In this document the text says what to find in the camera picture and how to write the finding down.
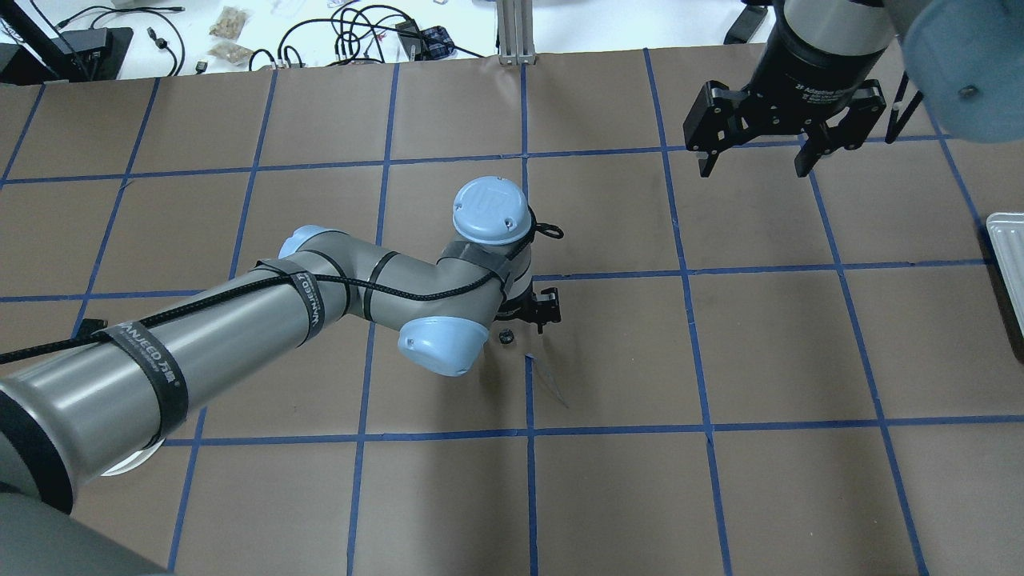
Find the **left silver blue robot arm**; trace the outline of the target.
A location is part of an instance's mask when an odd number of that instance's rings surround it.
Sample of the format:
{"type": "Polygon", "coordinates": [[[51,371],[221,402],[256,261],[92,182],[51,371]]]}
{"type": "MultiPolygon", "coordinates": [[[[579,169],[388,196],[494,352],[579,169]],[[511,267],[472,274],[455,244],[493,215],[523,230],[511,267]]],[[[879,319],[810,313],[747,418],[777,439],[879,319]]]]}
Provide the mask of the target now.
{"type": "Polygon", "coordinates": [[[194,412],[352,314],[398,332],[414,364],[467,373],[496,321],[560,321],[556,289],[534,291],[539,222],[504,178],[462,186],[436,262],[329,227],[299,227],[278,257],[153,316],[7,351],[35,364],[2,379],[4,575],[165,575],[72,519],[80,489],[138,467],[194,412]]]}

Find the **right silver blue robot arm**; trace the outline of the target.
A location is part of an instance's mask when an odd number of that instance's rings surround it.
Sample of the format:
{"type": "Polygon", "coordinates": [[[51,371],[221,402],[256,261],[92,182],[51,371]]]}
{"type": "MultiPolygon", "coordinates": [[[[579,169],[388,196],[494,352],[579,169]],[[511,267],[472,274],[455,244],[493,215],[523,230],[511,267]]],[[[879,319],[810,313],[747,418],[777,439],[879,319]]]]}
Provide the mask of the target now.
{"type": "Polygon", "coordinates": [[[683,123],[703,178],[721,153],[767,135],[804,135],[799,178],[825,156],[856,150],[886,110],[870,72],[893,42],[907,83],[886,141],[929,102],[963,141],[1022,138],[1023,11],[1020,1],[767,1],[775,22],[746,86],[709,81],[683,123]]]}

